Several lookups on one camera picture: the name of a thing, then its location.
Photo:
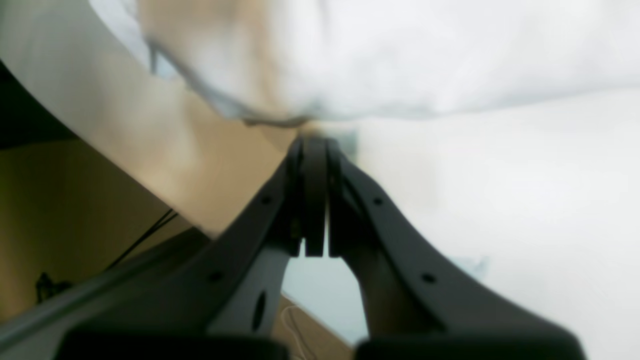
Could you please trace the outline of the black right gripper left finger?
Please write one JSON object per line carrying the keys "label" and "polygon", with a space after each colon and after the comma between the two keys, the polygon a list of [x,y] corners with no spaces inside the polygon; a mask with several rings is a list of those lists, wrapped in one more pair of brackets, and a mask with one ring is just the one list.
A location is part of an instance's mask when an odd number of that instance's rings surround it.
{"label": "black right gripper left finger", "polygon": [[288,262],[323,255],[327,142],[299,138],[217,240],[160,284],[69,331],[57,360],[285,360],[269,340]]}

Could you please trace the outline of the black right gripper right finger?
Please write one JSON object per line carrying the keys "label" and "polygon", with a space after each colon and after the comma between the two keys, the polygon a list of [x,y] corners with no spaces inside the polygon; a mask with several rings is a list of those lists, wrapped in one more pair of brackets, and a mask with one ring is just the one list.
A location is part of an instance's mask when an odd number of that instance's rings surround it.
{"label": "black right gripper right finger", "polygon": [[327,142],[329,254],[358,281],[358,360],[583,360],[573,333],[480,284],[430,244]]}

